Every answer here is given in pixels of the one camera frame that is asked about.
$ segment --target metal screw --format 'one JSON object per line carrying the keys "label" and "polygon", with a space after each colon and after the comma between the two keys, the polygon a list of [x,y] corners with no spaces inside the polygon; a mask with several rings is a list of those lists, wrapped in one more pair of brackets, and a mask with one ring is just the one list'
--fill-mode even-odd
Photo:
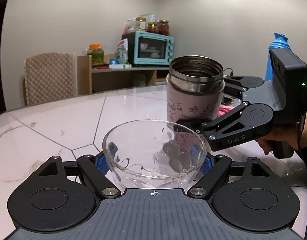
{"label": "metal screw", "polygon": [[113,188],[113,187],[108,187],[108,188],[105,188],[102,193],[106,196],[113,196],[113,195],[116,195],[118,193],[118,190]]}
{"label": "metal screw", "polygon": [[194,187],[190,190],[190,192],[191,192],[192,195],[201,196],[201,195],[204,195],[206,193],[206,190],[202,187]]}

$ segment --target clear glass bowl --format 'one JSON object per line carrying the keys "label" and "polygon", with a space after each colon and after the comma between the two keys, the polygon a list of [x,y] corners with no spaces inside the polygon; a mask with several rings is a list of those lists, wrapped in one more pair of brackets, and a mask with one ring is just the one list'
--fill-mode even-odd
{"label": "clear glass bowl", "polygon": [[122,192],[126,188],[187,190],[207,155],[198,134],[161,120],[118,125],[106,134],[102,149]]}

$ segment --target quilted chair cover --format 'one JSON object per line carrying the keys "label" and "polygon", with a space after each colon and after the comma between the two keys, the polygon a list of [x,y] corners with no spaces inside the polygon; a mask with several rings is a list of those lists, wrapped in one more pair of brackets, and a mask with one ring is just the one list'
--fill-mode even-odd
{"label": "quilted chair cover", "polygon": [[77,95],[74,54],[43,53],[26,59],[27,105]]}

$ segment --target orange lid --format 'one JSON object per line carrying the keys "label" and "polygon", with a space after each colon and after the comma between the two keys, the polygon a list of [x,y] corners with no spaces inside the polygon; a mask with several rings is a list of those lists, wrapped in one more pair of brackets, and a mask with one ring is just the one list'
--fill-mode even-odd
{"label": "orange lid", "polygon": [[102,49],[102,45],[101,44],[90,44],[89,45],[89,49]]}

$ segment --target green jar with orange lid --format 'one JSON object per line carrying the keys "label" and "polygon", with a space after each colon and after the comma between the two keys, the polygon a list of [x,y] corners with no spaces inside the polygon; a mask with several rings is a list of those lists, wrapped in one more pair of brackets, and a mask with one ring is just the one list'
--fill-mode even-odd
{"label": "green jar with orange lid", "polygon": [[101,44],[90,44],[88,55],[92,57],[92,66],[102,66],[104,64],[104,50]]}

